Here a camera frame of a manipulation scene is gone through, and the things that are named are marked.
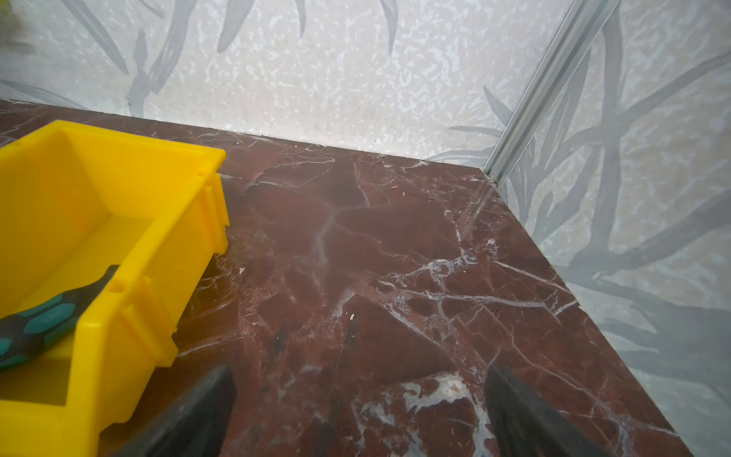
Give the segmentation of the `green black screwdriver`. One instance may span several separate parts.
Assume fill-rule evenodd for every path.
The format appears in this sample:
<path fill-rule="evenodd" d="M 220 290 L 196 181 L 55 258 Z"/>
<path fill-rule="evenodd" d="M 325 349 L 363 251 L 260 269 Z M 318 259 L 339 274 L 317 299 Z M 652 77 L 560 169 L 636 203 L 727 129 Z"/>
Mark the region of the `green black screwdriver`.
<path fill-rule="evenodd" d="M 38 358 L 74 331 L 82 314 L 112 280 L 119 265 L 110 265 L 96 281 L 68 289 L 48 301 L 1 319 L 1 369 L 13 369 Z"/>

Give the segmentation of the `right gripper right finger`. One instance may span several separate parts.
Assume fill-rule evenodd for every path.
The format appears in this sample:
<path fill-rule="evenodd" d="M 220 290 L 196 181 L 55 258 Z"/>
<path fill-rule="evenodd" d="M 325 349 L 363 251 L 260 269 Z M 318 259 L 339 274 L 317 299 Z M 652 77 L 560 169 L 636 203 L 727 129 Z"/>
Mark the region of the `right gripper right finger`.
<path fill-rule="evenodd" d="M 484 393 L 500 455 L 608 455 L 508 369 L 491 366 Z"/>

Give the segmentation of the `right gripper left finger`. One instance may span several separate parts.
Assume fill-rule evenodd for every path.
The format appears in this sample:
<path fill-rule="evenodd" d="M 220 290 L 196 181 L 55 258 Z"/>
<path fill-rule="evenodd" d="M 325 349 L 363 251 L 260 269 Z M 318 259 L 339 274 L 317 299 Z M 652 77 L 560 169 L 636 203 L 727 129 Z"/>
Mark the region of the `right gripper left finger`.
<path fill-rule="evenodd" d="M 237 396 L 229 367 L 212 369 L 117 456 L 218 456 Z"/>

